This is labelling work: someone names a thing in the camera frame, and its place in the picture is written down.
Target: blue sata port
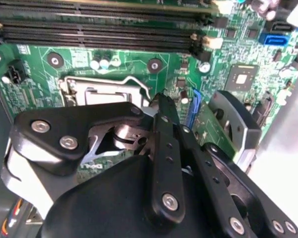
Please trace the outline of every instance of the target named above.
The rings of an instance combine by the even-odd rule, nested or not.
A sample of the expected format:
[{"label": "blue sata port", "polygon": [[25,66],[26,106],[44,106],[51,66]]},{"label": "blue sata port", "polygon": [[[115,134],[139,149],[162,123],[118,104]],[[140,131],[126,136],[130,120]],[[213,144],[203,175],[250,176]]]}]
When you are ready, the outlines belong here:
[{"label": "blue sata port", "polygon": [[186,126],[189,127],[190,129],[192,129],[195,116],[199,112],[202,100],[203,100],[202,94],[198,90],[193,89],[193,99],[189,108],[189,113],[186,121]]},{"label": "blue sata port", "polygon": [[259,42],[264,46],[286,46],[290,36],[262,33],[259,38]]}]

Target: mounting hole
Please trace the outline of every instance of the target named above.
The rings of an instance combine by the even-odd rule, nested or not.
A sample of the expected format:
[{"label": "mounting hole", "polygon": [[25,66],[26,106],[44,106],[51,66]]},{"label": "mounting hole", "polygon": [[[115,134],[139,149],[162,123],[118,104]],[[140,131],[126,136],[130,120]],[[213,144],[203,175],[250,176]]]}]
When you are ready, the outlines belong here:
[{"label": "mounting hole", "polygon": [[222,120],[223,117],[224,117],[224,111],[222,109],[217,109],[215,111],[215,117],[218,119],[218,120]]},{"label": "mounting hole", "polygon": [[285,222],[285,224],[286,224],[287,229],[288,229],[290,232],[292,232],[292,233],[294,233],[294,234],[297,233],[296,229],[294,228],[294,226],[293,226],[290,222]]},{"label": "mounting hole", "polygon": [[148,141],[148,139],[146,137],[141,137],[139,140],[138,140],[138,144],[139,145],[144,145],[146,144]]},{"label": "mounting hole", "polygon": [[273,220],[273,225],[274,228],[280,232],[280,233],[285,233],[284,228],[282,227],[282,225],[280,225],[280,223],[278,221]]},{"label": "mounting hole", "polygon": [[165,157],[165,159],[166,159],[169,163],[173,164],[173,159],[172,159],[170,156]]},{"label": "mounting hole", "polygon": [[220,181],[219,181],[219,179],[218,179],[217,177],[213,177],[213,181],[214,181],[215,183],[217,183],[217,184],[220,183]]},{"label": "mounting hole", "polygon": [[207,161],[207,160],[206,160],[205,163],[206,163],[209,167],[212,167],[210,161]]}]

